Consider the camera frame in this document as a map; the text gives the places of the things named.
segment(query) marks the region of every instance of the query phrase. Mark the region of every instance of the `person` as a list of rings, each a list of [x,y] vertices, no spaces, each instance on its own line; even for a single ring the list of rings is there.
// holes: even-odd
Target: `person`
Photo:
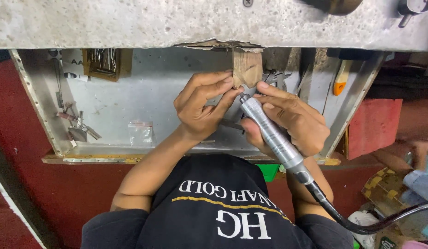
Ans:
[[[225,155],[185,154],[214,133],[243,87],[232,89],[231,71],[194,74],[174,101],[181,124],[123,179],[110,212],[83,226],[82,248],[353,248],[336,223],[290,175],[295,223],[269,198],[260,169]],[[320,188],[333,192],[312,157],[329,135],[324,117],[293,94],[265,82],[255,95],[264,111],[286,128]],[[223,95],[217,106],[208,99]],[[246,139],[275,156],[258,126],[243,119]]]

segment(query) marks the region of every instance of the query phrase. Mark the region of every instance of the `fingernail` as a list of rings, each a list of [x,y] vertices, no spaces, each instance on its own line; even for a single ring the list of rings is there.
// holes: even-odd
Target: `fingernail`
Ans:
[[[271,103],[264,103],[263,106],[266,107],[267,109],[273,109],[275,107]]]
[[[259,82],[259,85],[260,85],[260,87],[263,87],[263,88],[268,88],[269,87],[269,85],[266,82],[264,82],[264,81]]]
[[[233,77],[232,76],[229,76],[229,77],[227,77],[226,79],[223,80],[223,82],[225,82],[225,83],[230,83],[232,81],[233,81]]]

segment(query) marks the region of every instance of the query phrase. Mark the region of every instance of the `screw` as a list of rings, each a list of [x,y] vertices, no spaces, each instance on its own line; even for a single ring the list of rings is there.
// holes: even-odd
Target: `screw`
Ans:
[[[243,5],[245,7],[250,7],[254,3],[254,0],[243,0]]]

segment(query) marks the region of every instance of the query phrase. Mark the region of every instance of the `gold stripe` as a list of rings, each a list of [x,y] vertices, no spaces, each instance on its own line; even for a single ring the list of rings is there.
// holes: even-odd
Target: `gold stripe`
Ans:
[[[206,202],[209,202],[209,203],[212,203],[212,204],[222,205],[223,207],[232,208],[232,209],[260,208],[260,209],[263,209],[263,210],[267,210],[269,212],[276,212],[279,215],[281,215],[283,217],[283,219],[289,220],[288,217],[283,216],[282,213],[279,212],[278,210],[267,208],[267,207],[263,207],[263,206],[260,206],[260,205],[231,206],[231,205],[224,204],[223,202],[216,202],[216,201],[210,200],[210,199],[205,198],[205,197],[196,198],[196,197],[191,197],[191,196],[177,197],[177,198],[172,199],[172,202],[178,201],[178,200],[206,201]]]

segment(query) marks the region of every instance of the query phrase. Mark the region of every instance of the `forearm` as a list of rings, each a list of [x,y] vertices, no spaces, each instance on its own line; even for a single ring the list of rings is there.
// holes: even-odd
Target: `forearm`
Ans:
[[[131,196],[151,196],[169,176],[177,162],[197,142],[189,141],[177,128],[156,148],[150,151],[125,176],[117,193]]]
[[[330,202],[333,202],[334,194],[332,192],[332,189],[325,176],[323,175],[322,170],[316,163],[314,157],[311,156],[306,158],[304,160],[304,164],[311,172],[311,175],[315,179],[315,182],[318,184],[318,186],[320,186],[328,200]],[[303,184],[300,184],[293,175],[287,174],[286,181],[288,183],[289,190],[292,193],[293,202],[295,202],[296,200],[300,200],[310,204],[318,205],[318,203],[315,201],[314,197],[312,197],[306,187]]]

